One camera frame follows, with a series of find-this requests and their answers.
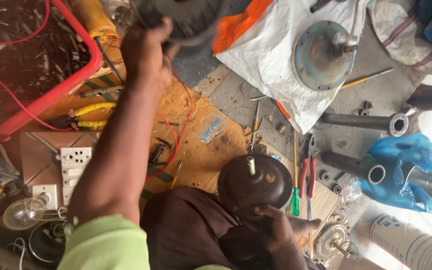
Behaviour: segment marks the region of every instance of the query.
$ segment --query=cardboard sheet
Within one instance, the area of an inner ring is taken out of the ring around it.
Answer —
[[[191,90],[190,93],[193,99],[193,112],[181,138],[176,156],[163,174],[146,181],[144,196],[140,203],[141,208],[144,207],[147,199],[151,198],[153,193],[165,191],[171,186],[173,175],[176,173],[181,159],[184,161],[177,177],[176,187],[193,186],[210,193],[216,193],[220,169],[231,159],[248,152],[247,142],[251,136],[246,136],[246,134],[249,132],[245,134],[242,126],[219,111],[206,97]],[[177,80],[173,80],[161,100],[158,111],[165,116],[168,122],[179,124],[179,126],[172,126],[178,136],[190,107],[189,98],[183,86]],[[153,124],[151,151],[157,147],[157,137],[170,143],[174,142],[171,131],[159,116],[156,117]],[[269,156],[282,162],[293,175],[293,165],[290,159],[283,156],[264,139],[260,143],[266,145]],[[166,152],[161,160],[169,160],[171,154],[172,152]],[[337,195],[316,181],[314,198],[311,200],[311,217],[326,221],[338,202],[339,197]],[[300,201],[299,218],[307,219],[307,217],[307,206],[304,199]]]

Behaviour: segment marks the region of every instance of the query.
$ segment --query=pliers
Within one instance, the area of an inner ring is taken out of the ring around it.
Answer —
[[[314,134],[309,134],[308,140],[306,141],[306,158],[303,159],[303,168],[299,173],[299,197],[304,198],[304,189],[306,187],[306,173],[308,172],[309,166],[309,186],[308,186],[308,197],[313,198],[313,193],[315,191],[316,182],[316,138]]]
[[[67,115],[46,120],[45,122],[57,128],[71,126],[74,130],[80,130],[80,128],[82,127],[101,127],[101,126],[105,126],[108,121],[107,120],[97,120],[97,121],[81,120],[79,116],[98,109],[107,110],[113,107],[116,107],[116,102],[99,102],[99,103],[89,104],[77,109],[71,108],[69,109]]]

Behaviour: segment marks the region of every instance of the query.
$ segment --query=light green sleeve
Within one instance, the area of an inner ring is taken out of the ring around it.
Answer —
[[[95,218],[66,242],[58,270],[149,270],[146,233],[121,215]]]

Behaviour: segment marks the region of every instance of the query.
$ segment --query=red wire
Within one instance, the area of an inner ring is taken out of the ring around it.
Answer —
[[[0,42],[0,45],[2,45],[2,44],[15,44],[15,43],[22,42],[22,41],[27,41],[27,40],[33,38],[39,32],[41,32],[41,30],[43,30],[43,28],[45,27],[46,23],[48,22],[49,17],[50,17],[50,0],[46,0],[46,14],[44,16],[44,21],[41,24],[41,26],[33,34],[30,34],[29,36],[27,36],[27,37],[25,37],[23,39],[20,39],[20,40],[16,40],[16,41]]]
[[[35,120],[37,120],[39,123],[47,126],[50,129],[54,129],[57,131],[68,131],[71,130],[71,128],[68,129],[59,129],[59,128],[55,128],[53,126],[50,126],[48,124],[46,124],[45,122],[43,122],[42,120],[40,120],[36,115],[34,115],[32,112],[30,112],[22,103],[21,101],[19,101],[19,99],[13,94],[13,92],[0,80],[0,85],[6,90],[6,92],[9,93],[9,95],[11,95],[11,97],[14,99],[14,101],[16,101],[16,103],[18,103],[18,105],[21,107],[21,109],[23,111],[25,111],[27,114],[29,114],[29,116],[33,117]]]
[[[156,177],[160,174],[162,174],[164,172],[164,170],[167,169],[167,167],[171,164],[171,162],[174,159],[174,156],[176,156],[176,151],[178,150],[178,146],[180,145],[181,142],[181,138],[183,137],[183,132],[184,129],[186,128],[186,126],[188,125],[188,121],[189,118],[191,117],[191,113],[193,112],[193,99],[191,98],[191,94],[189,93],[188,88],[186,88],[186,86],[184,85],[183,81],[181,80],[181,78],[178,76],[178,74],[176,73],[176,71],[173,69],[174,75],[176,75],[177,80],[183,85],[184,90],[186,90],[186,93],[188,93],[189,96],[189,101],[191,103],[191,110],[189,110],[189,114],[188,114],[188,118],[186,118],[186,122],[184,123],[183,129],[181,130],[181,133],[179,134],[179,139],[176,139],[176,134],[174,133],[173,129],[171,128],[171,125],[168,123],[168,121],[166,121],[166,119],[164,119],[164,117],[159,113],[156,112],[159,116],[161,116],[161,118],[164,120],[164,122],[166,123],[166,125],[169,127],[169,129],[171,130],[173,136],[174,136],[174,141],[176,142],[176,146],[174,147],[174,153],[171,156],[171,158],[169,159],[168,163],[166,164],[166,166],[164,166],[163,169],[161,169],[160,171],[152,174],[152,175],[147,175],[146,178],[151,178],[151,177]]]

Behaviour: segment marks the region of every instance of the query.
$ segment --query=light bulb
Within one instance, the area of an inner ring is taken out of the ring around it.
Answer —
[[[26,230],[43,219],[50,198],[42,193],[14,202],[4,211],[3,222],[11,230]]]

